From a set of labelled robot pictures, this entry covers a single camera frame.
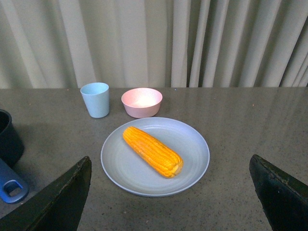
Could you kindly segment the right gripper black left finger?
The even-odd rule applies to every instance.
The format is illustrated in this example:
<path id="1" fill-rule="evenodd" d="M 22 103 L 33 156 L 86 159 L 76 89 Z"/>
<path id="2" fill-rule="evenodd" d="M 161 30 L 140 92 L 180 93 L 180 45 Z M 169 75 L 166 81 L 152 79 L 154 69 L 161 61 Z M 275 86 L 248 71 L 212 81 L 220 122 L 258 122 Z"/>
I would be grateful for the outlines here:
<path id="1" fill-rule="evenodd" d="M 88 197 L 91 160 L 83 157 L 43 190 L 2 217 L 2 231 L 75 231 Z"/>

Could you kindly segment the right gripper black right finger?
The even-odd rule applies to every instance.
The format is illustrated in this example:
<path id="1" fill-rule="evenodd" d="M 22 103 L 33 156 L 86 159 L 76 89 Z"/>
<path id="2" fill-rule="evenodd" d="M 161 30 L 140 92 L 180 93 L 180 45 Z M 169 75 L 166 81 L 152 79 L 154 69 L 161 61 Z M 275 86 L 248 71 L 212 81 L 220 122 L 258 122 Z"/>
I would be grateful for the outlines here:
<path id="1" fill-rule="evenodd" d="M 272 230 L 306 231 L 308 186 L 256 154 L 249 171 Z"/>

